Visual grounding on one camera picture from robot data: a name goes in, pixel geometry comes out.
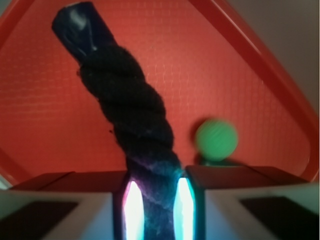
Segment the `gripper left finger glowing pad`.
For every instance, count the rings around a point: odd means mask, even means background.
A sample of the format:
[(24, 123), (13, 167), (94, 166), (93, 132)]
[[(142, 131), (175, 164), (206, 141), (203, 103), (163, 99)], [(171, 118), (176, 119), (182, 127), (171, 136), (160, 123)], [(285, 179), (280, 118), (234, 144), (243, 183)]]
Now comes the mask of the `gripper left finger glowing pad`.
[(143, 213), (125, 171), (45, 173), (0, 192), (0, 237), (141, 240)]

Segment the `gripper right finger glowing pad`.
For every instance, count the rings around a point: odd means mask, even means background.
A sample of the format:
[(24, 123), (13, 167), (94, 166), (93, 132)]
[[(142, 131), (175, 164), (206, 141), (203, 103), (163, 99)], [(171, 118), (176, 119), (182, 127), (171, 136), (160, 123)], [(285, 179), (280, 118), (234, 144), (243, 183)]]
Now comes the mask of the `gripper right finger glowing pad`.
[(317, 240), (319, 184), (268, 166), (185, 169), (174, 203), (178, 240)]

